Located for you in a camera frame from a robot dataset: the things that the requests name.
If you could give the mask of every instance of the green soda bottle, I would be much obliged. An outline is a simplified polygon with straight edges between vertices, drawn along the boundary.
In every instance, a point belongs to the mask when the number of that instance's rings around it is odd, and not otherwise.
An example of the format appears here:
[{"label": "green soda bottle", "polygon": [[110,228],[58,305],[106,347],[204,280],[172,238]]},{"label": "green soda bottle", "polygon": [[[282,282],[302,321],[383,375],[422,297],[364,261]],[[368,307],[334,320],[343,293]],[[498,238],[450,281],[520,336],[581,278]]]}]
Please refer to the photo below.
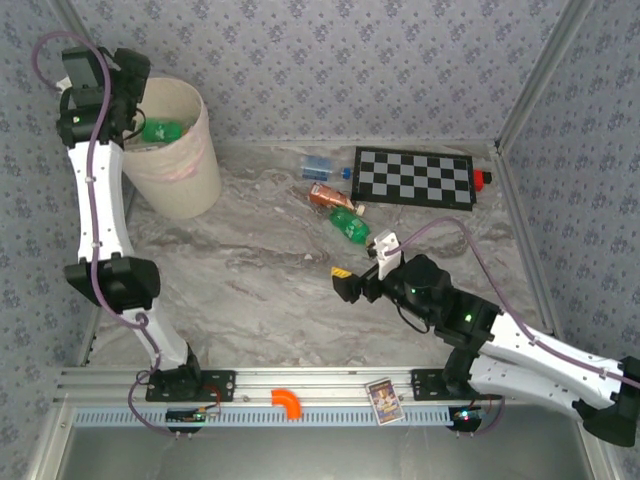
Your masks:
[{"label": "green soda bottle", "polygon": [[182,136],[182,125],[173,120],[148,118],[142,130],[142,140],[147,143],[172,143]]},{"label": "green soda bottle", "polygon": [[329,220],[353,243],[364,245],[371,233],[367,224],[345,207],[334,208]]}]

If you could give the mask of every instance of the patterned wallpaper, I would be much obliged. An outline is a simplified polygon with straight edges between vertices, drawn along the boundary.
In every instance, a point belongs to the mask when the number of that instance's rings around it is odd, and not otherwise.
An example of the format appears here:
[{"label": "patterned wallpaper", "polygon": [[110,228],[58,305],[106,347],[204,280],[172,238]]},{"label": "patterned wallpaper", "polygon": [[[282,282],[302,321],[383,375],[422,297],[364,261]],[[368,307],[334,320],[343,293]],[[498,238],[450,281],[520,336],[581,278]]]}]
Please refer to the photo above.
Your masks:
[{"label": "patterned wallpaper", "polygon": [[640,3],[596,2],[509,152],[567,339],[614,358],[640,357],[639,119]]},{"label": "patterned wallpaper", "polygon": [[215,140],[492,139],[565,0],[74,0],[193,83]]},{"label": "patterned wallpaper", "polygon": [[[20,479],[56,369],[76,361],[91,307],[62,267],[77,250],[73,172],[55,134],[58,100],[31,72],[31,47],[60,26],[45,2],[0,3],[0,478]],[[62,78],[51,42],[40,57]]]}]

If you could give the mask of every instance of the marble floor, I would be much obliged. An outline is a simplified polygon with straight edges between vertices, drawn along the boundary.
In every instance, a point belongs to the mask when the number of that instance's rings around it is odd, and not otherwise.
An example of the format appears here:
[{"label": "marble floor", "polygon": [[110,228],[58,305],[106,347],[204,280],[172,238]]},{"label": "marble floor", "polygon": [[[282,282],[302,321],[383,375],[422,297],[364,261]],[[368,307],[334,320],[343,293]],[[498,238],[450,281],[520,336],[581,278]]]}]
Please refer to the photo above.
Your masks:
[{"label": "marble floor", "polygon": [[[492,170],[486,149],[473,151],[474,166]],[[450,347],[416,334],[387,300],[350,305],[333,292],[332,266],[363,273],[372,262],[329,223],[326,209],[308,202],[303,153],[348,166],[354,147],[217,149],[223,193],[190,220],[161,217],[136,197],[129,233],[136,255],[160,268],[160,301],[173,325],[205,367],[443,365]],[[447,215],[470,228],[514,307],[540,327],[497,180],[478,194],[473,212],[369,204],[364,220],[374,234],[390,228],[402,240]],[[497,303],[456,227],[436,227],[408,258],[416,253],[448,270],[459,288]],[[90,366],[148,362],[136,337],[102,315]]]}]

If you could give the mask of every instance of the checkerboard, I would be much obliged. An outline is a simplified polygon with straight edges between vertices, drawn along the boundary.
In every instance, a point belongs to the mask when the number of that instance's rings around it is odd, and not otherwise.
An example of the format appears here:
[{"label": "checkerboard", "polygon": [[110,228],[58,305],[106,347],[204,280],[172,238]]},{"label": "checkerboard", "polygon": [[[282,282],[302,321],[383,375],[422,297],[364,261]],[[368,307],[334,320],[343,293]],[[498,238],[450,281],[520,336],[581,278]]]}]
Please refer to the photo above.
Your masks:
[{"label": "checkerboard", "polygon": [[351,200],[471,210],[473,161],[465,155],[358,147]]}]

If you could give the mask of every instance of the white trash bin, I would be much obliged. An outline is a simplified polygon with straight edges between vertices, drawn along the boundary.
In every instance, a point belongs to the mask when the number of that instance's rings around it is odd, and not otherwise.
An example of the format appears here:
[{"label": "white trash bin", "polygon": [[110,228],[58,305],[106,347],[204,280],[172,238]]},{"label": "white trash bin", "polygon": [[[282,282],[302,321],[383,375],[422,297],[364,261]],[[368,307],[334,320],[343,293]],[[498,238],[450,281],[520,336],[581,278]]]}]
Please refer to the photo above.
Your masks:
[{"label": "white trash bin", "polygon": [[191,218],[206,212],[220,196],[222,186],[202,97],[181,80],[150,78],[139,107],[147,118],[174,120],[189,130],[159,148],[145,147],[141,135],[127,142],[124,172],[149,204],[166,217]]}]

